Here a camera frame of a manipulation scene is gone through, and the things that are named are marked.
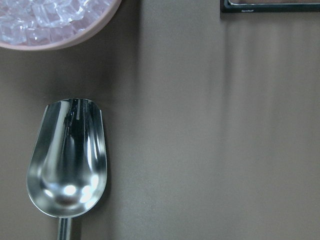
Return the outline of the black framed mirror tray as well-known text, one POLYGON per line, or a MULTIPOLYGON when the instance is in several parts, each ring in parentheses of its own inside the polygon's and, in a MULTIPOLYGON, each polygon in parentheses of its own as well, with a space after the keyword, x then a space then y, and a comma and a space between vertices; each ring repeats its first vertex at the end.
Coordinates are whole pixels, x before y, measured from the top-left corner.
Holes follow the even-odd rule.
POLYGON ((319 0, 221 0, 222 13, 319 12, 319 0))

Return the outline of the metal ice scoop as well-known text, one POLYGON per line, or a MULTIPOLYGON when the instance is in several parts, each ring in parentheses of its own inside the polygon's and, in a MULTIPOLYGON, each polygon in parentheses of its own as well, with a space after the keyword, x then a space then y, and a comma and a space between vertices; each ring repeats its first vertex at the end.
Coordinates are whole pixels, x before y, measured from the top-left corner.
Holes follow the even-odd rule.
POLYGON ((85 98, 49 104, 28 166, 26 187, 42 213, 58 218, 59 240, 69 240, 73 219, 97 204, 107 177, 100 108, 85 98))

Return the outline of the pink bowl of ice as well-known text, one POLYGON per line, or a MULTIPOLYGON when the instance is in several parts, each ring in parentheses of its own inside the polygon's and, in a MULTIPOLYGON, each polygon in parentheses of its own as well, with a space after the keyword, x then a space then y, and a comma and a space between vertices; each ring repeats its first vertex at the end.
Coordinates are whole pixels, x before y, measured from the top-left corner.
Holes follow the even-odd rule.
POLYGON ((2 0, 0 46, 18 51, 59 50, 93 37, 120 0, 2 0))

